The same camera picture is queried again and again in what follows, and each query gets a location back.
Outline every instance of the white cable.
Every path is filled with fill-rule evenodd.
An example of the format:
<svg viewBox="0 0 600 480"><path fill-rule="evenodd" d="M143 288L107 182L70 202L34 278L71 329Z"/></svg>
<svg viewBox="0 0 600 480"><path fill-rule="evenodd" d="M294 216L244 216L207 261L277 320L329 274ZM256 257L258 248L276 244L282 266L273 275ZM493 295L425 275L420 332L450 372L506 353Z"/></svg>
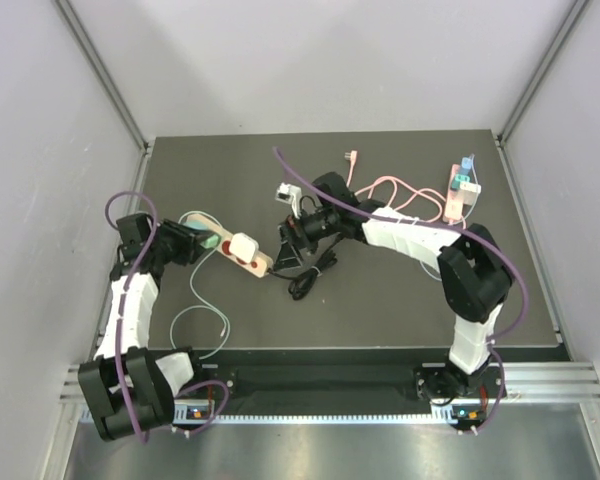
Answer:
<svg viewBox="0 0 600 480"><path fill-rule="evenodd" d="M476 175L476 162L471 162L471 173L473 173L473 182L476 185L480 185L478 183L478 175ZM478 194L478 197L476 198L476 201L473 202L473 205L471 205L471 208L469 209L469 211L467 212L467 214L464 216L464 220L466 221L467 218L469 218L469 215L471 215L473 213L473 209L476 208L476 205L478 204L478 198L480 198L480 194ZM455 223L452 223L451 225L458 225L459 223L462 223L462 219L458 220ZM431 273L428 269L427 266L420 262L420 265L422 266L422 269L424 270L424 272L429 275L431 278L433 278L434 280L436 280L437 282L441 282L442 279L440 277L438 277L437 275L434 275L433 273Z"/></svg>
<svg viewBox="0 0 600 480"><path fill-rule="evenodd" d="M432 273L429 271L429 269L427 268L427 265L425 263L422 262L422 260L420 261L420 265L422 266L422 269L424 270L424 273L426 273L427 275L429 275L431 278L433 278L435 281L437 282L441 282L442 279L440 277L438 277L436 274Z"/></svg>
<svg viewBox="0 0 600 480"><path fill-rule="evenodd" d="M196 213L200 214L200 215L204 215L211 221L215 222L218 226L222 227L222 224L218 221L217 218L215 218L213 215L209 215L208 213L202 212L200 210L192 210L190 212L183 214L180 217L180 219L178 220L178 223L182 223L182 221L185 220L189 215L193 215ZM222 348L225 346L225 344L229 340L229 335L231 334L231 323L229 322L229 318L224 313L222 313L222 311L219 310L215 305L212 305L211 303L207 302L204 298L202 298L202 296L196 291L195 287L193 286L193 278L196 276L196 273L198 273L198 270L200 270L200 267L202 267L204 262L206 262L209 259L209 257L211 257L211 255L213 255L214 252L215 252L215 249L210 250L209 253L207 253L202 258L202 260L200 260L198 262L198 264L196 265L196 268L193 269L193 272L191 272L191 276L189 277L189 287L191 288L191 292L200 302L203 303L203 305L192 305L192 306L187 307L184 310L180 311L180 313L178 313L171 321L171 327L169 328L169 340L171 340L171 347L177 348L175 342L173 341L173 328L175 327L176 322L180 319L180 317L182 315L184 315L187 312L190 312L191 310L205 309L205 310L211 310L213 313L218 315L218 317L220 317L220 320L222 320L222 323L224 324L224 327L222 328L222 332L220 332L220 336L224 337L224 338L222 339L222 342L220 342L220 345L218 346L218 348L216 348L211 353L208 353L208 354L200 357L200 360L204 360L206 358L212 357L213 355L218 353L220 350L222 350Z"/></svg>

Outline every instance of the black cable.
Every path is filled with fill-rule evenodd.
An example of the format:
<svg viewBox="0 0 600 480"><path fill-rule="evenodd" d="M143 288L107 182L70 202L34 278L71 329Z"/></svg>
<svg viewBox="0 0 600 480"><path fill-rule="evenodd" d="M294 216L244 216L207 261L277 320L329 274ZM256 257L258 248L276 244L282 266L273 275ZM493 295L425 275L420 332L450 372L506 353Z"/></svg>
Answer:
<svg viewBox="0 0 600 480"><path fill-rule="evenodd" d="M451 405L451 402L453 402L457 397L455 394L449 394L447 400L443 401L443 402L434 402L433 399L431 398L431 394L429 393L429 387L427 385L427 382L429 380L429 378L425 378L424 383L420 386L420 392L422 393L422 396L425 398L425 400L427 400L429 402L430 405L434 405L436 407L446 407L447 405Z"/></svg>
<svg viewBox="0 0 600 480"><path fill-rule="evenodd" d="M310 269L302 272L296 277L281 275L273 270L269 270L269 273L274 277L278 277L283 280L290 280L291 283L289 283L289 287L287 288L289 295L291 295L291 298L294 300L302 300L309 294L318 277L322 275L325 270L338 263L338 259L336 258L336 253L333 251L333 247L335 247L343 239L344 237L342 235L338 235L329 248L327 248L324 253L320 255L318 261Z"/></svg>
<svg viewBox="0 0 600 480"><path fill-rule="evenodd" d="M305 201L306 199L311 200L311 203L313 204L313 209L317 210L318 209L318 205L316 205L316 201L314 200L314 198L310 195L303 195L302 197L300 197L300 209L304 210L304 207L302 206L302 202Z"/></svg>

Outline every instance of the dark gray tabletop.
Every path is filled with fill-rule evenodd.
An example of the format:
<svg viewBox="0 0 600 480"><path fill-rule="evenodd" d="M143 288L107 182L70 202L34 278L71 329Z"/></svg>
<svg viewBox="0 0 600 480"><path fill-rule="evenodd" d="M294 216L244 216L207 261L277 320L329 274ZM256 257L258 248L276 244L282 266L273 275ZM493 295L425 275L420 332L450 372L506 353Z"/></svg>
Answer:
<svg viewBox="0 0 600 480"><path fill-rule="evenodd" d="M529 286L531 307L525 323L503 339L506 345L555 345L549 312L500 157L489 131L365 132L158 138L145 184L161 218L177 220L188 210L203 210L232 232L255 238L275 259L277 225L289 213L274 201L285 180L271 153L281 147L307 179L337 171L346 176L346 151L359 160L352 186L395 175L415 187L445 190L450 167L476 155L483 193L470 222L484 224L518 266ZM390 188L377 191L386 200ZM407 198L403 191L398 200ZM435 214L416 200L403 213ZM231 321L227 348L329 348L447 346L454 314L439 282L419 264L395 252L344 241L339 263L318 279L304 299L294 302L284 280L257 279L220 255L213 255L195 279L199 292ZM183 308L199 303L189 290L193 267L169 266L154 306L151 345L169 346L169 326ZM517 286L498 321L510 324L520 309ZM219 343L222 322L205 310L185 314L175 327L176 345L211 348Z"/></svg>

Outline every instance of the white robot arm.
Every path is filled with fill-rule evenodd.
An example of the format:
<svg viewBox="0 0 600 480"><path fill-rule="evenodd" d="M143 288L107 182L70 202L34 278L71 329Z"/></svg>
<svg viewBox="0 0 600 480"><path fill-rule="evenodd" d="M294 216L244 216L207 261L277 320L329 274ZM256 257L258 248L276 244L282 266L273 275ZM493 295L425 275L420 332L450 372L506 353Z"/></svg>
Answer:
<svg viewBox="0 0 600 480"><path fill-rule="evenodd" d="M119 219L117 228L121 244L118 262L110 273L113 299L109 321L93 360L78 369L78 383L104 440L132 434L136 421L143 431L173 421L174 398L201 372L201 365L190 348L147 348L153 304L165 265L192 264L219 241L213 232L169 220L156 225L152 237L150 217L144 213ZM132 271L134 263L137 272ZM123 387L129 385L133 388L127 388L129 398L125 399Z"/></svg>
<svg viewBox="0 0 600 480"><path fill-rule="evenodd" d="M362 230L369 245L395 250L427 264L437 272L438 257L444 247L453 245L461 237L458 232L420 226L417 224L418 219L402 215L388 207L380 208L374 211L374 214L401 221L389 223L371 219L363 223ZM489 359L487 339L493 334L501 310L502 303L499 303L484 323L456 314L455 335L449 351L449 360L467 375L473 374Z"/></svg>

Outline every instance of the blue plug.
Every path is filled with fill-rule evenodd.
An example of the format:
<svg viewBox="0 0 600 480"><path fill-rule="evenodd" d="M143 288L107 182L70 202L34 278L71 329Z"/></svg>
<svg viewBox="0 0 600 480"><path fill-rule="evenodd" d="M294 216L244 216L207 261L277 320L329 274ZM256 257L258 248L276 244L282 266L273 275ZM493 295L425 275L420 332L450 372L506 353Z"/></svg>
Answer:
<svg viewBox="0 0 600 480"><path fill-rule="evenodd" d="M473 167L473 157L464 157L462 159L462 163L460 164L460 168L458 169L458 173L460 175L468 176L472 167Z"/></svg>

